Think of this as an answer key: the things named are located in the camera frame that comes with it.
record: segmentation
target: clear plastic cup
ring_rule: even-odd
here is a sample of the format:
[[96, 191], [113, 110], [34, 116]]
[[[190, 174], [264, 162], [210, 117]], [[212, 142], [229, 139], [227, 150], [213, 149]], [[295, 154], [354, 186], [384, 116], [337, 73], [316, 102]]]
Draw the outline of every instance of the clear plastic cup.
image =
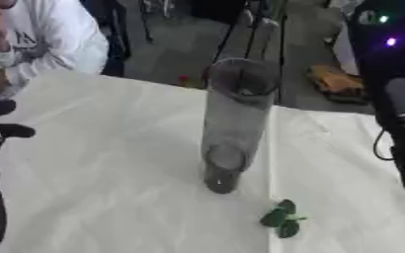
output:
[[275, 99], [277, 73], [241, 58], [209, 69], [202, 158], [204, 181], [214, 192], [234, 191], [252, 164]]

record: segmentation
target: red object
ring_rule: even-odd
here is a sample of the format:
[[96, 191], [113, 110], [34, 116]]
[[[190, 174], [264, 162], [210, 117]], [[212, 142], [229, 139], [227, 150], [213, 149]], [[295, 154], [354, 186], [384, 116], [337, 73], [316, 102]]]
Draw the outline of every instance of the red object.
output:
[[180, 75], [180, 81], [185, 82], [185, 81], [189, 81], [189, 76], [187, 75]]

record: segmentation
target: person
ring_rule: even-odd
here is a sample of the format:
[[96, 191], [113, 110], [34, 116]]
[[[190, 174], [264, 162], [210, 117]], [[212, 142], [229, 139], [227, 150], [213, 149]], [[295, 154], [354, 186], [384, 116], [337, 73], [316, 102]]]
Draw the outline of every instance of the person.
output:
[[99, 74], [108, 50], [79, 0], [0, 0], [0, 98], [51, 69]]

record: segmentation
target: glass cup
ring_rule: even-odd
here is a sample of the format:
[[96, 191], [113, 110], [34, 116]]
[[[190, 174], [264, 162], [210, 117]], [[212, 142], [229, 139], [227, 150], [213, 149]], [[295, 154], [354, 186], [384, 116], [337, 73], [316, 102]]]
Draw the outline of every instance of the glass cup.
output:
[[252, 164], [275, 98], [277, 72], [241, 58], [209, 69], [202, 159], [204, 181], [212, 191], [234, 191]]

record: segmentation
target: black cable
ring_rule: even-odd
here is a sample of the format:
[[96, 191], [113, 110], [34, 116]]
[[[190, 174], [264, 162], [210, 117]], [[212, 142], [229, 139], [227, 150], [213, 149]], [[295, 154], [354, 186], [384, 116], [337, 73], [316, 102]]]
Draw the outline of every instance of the black cable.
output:
[[382, 137], [384, 136], [384, 134], [385, 134], [385, 130], [383, 129], [383, 130], [377, 135], [377, 138], [376, 138], [376, 140], [374, 141], [374, 144], [373, 144], [373, 154], [374, 154], [379, 160], [386, 161], [386, 162], [393, 161], [393, 158], [385, 158], [385, 157], [381, 156], [381, 155], [379, 154], [378, 150], [377, 150], [377, 146], [379, 145], [379, 141], [382, 139]]

